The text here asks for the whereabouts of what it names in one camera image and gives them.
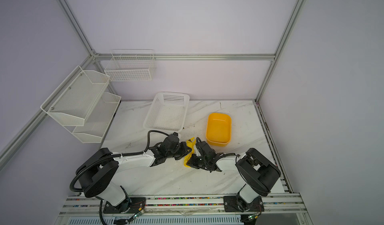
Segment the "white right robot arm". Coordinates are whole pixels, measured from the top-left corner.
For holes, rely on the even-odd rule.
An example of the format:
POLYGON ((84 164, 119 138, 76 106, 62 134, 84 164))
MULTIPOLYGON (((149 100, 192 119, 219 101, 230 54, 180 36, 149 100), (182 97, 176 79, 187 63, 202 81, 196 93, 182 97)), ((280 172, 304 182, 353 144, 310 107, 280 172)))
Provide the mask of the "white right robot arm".
POLYGON ((276 165, 255 148, 248 149, 244 154, 217 153, 207 142, 197 139, 195 145, 198 153, 186 159, 186 165, 212 172, 238 172, 245 185, 235 196, 225 196, 225 212, 256 212, 265 211, 263 197, 267 197, 281 172, 276 165))

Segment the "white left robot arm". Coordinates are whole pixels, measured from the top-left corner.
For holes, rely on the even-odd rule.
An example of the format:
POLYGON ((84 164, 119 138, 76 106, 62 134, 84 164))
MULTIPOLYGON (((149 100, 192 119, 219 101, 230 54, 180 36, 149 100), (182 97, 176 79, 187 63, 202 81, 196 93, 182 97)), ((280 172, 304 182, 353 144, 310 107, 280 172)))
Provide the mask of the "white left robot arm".
POLYGON ((112 206, 127 204, 129 196, 124 190, 127 182, 123 176, 131 176, 134 171, 140 171, 158 166, 167 159, 180 160, 192 152, 185 141, 180 141, 176 133, 167 134, 161 142, 147 145, 139 152, 111 152, 101 148, 88 158, 75 172, 70 182, 70 190, 83 193, 87 198, 100 198, 112 206))

